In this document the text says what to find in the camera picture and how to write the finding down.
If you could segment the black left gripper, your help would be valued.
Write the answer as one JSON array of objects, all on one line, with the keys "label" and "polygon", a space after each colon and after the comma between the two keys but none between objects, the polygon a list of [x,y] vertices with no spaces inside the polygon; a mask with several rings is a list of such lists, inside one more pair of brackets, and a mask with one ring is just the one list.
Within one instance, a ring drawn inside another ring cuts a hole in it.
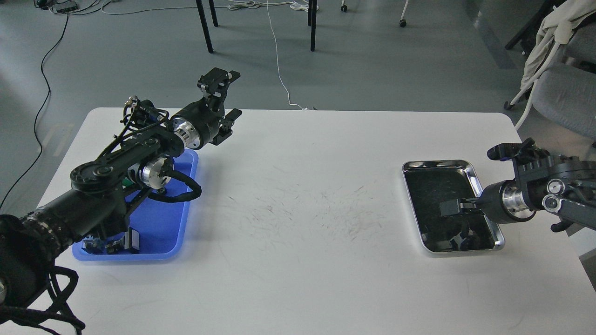
[{"label": "black left gripper", "polygon": [[171,119],[173,132],[191,150],[200,150],[207,143],[219,146],[232,136],[232,127],[243,111],[234,108],[225,116],[224,102],[231,83],[241,77],[237,71],[213,68],[202,75],[196,85],[203,94]]}]

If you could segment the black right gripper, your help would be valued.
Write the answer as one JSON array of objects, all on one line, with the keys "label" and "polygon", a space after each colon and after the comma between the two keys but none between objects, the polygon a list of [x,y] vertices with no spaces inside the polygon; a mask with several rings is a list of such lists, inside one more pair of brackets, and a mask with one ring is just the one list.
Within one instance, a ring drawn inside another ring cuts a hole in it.
[{"label": "black right gripper", "polygon": [[524,202],[515,181],[501,181],[483,189],[478,199],[452,199],[439,204],[440,215],[450,217],[479,214],[480,210],[493,223],[528,222],[536,211]]}]

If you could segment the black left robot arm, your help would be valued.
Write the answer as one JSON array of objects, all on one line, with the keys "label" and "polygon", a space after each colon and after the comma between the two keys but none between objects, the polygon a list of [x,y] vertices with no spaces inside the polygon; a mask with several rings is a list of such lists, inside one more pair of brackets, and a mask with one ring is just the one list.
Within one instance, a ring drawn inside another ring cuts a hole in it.
[{"label": "black left robot arm", "polygon": [[173,116],[149,100],[128,98],[121,133],[94,161],[70,172],[72,188],[21,218],[1,216],[1,322],[42,328],[47,320],[85,324],[69,308],[76,271],[55,264],[86,237],[105,240],[130,230],[130,215],[145,199],[183,203],[202,195],[200,185],[177,171],[173,159],[232,135],[241,110],[225,112],[236,71],[213,68],[198,79],[200,100]]}]

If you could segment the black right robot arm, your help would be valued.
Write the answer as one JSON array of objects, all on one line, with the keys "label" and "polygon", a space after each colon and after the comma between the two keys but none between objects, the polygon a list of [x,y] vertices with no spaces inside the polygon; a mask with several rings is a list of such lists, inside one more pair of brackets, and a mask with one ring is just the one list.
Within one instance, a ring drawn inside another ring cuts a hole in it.
[{"label": "black right robot arm", "polygon": [[482,214],[498,224],[528,222],[538,211],[556,215],[551,231],[571,225],[596,227],[594,161],[551,155],[532,138],[522,143],[501,143],[487,151],[492,161],[511,161],[515,177],[487,186],[471,199],[452,199],[440,204],[441,216]]}]

